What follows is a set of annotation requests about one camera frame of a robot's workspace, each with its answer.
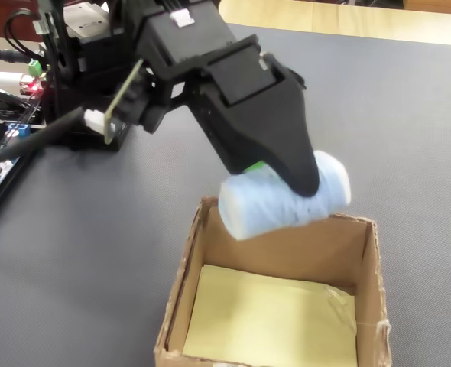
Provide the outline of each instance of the table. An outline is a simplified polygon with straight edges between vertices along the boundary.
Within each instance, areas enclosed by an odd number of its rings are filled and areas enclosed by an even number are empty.
[[[378,222],[394,366],[451,365],[451,46],[232,26],[307,80],[348,213]],[[48,148],[0,212],[0,367],[152,365],[196,205],[226,170],[192,115],[118,154]]]

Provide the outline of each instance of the wire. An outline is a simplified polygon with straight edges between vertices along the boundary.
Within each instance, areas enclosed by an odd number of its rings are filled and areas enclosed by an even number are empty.
[[[56,140],[72,128],[76,123],[83,120],[84,109],[78,107],[66,115],[58,118],[46,128],[27,136],[13,145],[9,145],[0,150],[0,163],[16,159],[24,154],[28,154],[38,148]]]
[[[32,50],[29,50],[26,46],[24,46],[19,39],[16,38],[16,36],[13,33],[13,30],[11,29],[11,24],[13,20],[15,20],[17,17],[26,16],[33,20],[39,20],[39,17],[33,13],[32,10],[20,8],[17,11],[13,12],[9,17],[8,20],[5,23],[5,26],[3,27],[3,34],[5,36],[6,41],[17,51],[21,52],[22,54],[30,57],[31,59],[37,60],[42,64],[42,67],[45,68],[47,65],[47,61],[45,57],[36,54]]]

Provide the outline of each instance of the cardboard box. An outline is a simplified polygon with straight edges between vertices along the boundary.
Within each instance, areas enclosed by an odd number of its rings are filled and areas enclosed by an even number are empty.
[[[315,281],[355,295],[359,367],[391,366],[390,324],[375,223],[332,216],[295,229],[235,241],[215,198],[204,198],[185,246],[154,348],[157,367],[227,367],[230,362],[182,354],[203,264],[278,278]]]

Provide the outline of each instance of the robotic arm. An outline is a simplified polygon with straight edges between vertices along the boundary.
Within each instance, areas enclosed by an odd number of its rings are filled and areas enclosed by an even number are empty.
[[[38,0],[39,31],[51,39],[60,78],[77,83],[88,62],[63,19],[63,0]],[[188,106],[222,162],[239,174],[269,164],[301,196],[319,173],[306,125],[303,80],[263,54],[256,36],[237,41],[211,0],[113,0],[110,37],[133,50],[134,69],[105,114],[105,139],[123,124],[154,133]],[[183,92],[172,96],[184,83]]]

